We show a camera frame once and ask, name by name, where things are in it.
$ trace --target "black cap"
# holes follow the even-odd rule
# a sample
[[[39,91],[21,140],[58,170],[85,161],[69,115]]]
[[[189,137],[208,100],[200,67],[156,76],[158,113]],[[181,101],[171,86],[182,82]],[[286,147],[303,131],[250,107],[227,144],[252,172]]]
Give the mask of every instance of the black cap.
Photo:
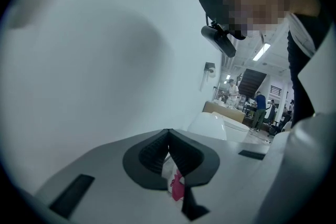
[[[229,0],[199,0],[199,2],[206,15],[220,24],[223,30],[228,30],[237,39],[245,39],[240,26],[229,23]]]

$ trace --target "white wall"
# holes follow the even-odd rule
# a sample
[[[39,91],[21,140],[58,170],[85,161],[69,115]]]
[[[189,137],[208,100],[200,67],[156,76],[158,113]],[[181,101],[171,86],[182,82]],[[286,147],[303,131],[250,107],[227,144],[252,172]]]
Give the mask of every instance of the white wall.
[[[17,0],[2,40],[2,153],[30,193],[86,151],[186,128],[220,72],[198,0]]]
[[[266,75],[255,94],[257,94],[257,92],[261,92],[261,94],[265,96],[267,102],[267,100],[269,99],[270,87],[271,87],[271,76]]]
[[[279,80],[279,79],[277,79],[275,77],[271,77],[271,85],[282,89],[282,87],[283,87],[283,81],[281,81],[281,80]],[[290,104],[291,100],[294,99],[294,90],[293,90],[292,87],[293,87],[292,82],[288,82],[288,88],[287,88],[288,95],[287,95],[287,98],[286,98],[286,101],[285,101],[285,105],[286,105],[287,108],[289,108],[289,104]],[[270,94],[270,96],[273,99],[276,99],[276,103],[280,101],[280,97],[279,96],[272,95],[272,94]]]

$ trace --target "cable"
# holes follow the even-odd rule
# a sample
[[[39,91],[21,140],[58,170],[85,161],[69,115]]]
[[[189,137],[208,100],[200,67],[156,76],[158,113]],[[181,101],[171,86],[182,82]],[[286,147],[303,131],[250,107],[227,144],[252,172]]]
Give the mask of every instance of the cable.
[[[257,135],[255,135],[255,134],[253,134],[252,132],[251,132],[251,135],[253,135],[253,136],[255,136],[255,137],[257,137],[257,138],[259,138],[260,140],[262,140],[262,141],[265,141],[265,142],[267,142],[267,143],[271,143],[271,141],[270,140],[267,140],[267,139],[263,139],[263,138],[260,138],[259,136],[257,136]]]
[[[264,45],[265,45],[264,36],[263,36],[261,31],[259,31],[259,34],[260,34],[260,37],[261,37],[261,42],[263,43],[263,47],[264,47]]]

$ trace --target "black chair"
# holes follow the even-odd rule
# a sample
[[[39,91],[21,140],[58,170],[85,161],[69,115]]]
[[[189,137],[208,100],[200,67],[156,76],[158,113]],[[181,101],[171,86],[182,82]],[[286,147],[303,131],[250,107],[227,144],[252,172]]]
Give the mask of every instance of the black chair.
[[[267,136],[275,136],[276,134],[280,133],[282,128],[284,127],[284,125],[290,121],[290,119],[292,118],[292,115],[291,115],[291,111],[288,111],[287,112],[287,115],[285,116],[284,120],[283,121],[280,121],[279,122],[279,125],[277,126],[277,122],[275,125],[271,125],[271,128],[269,129],[268,131],[268,135]]]

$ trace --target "staircase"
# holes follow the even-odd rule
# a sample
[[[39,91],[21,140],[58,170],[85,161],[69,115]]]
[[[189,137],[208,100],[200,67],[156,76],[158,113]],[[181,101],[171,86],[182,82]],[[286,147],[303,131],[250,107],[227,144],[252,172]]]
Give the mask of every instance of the staircase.
[[[248,98],[253,98],[261,83],[264,81],[266,74],[246,69],[243,74],[242,81],[239,84],[239,94],[246,95]]]

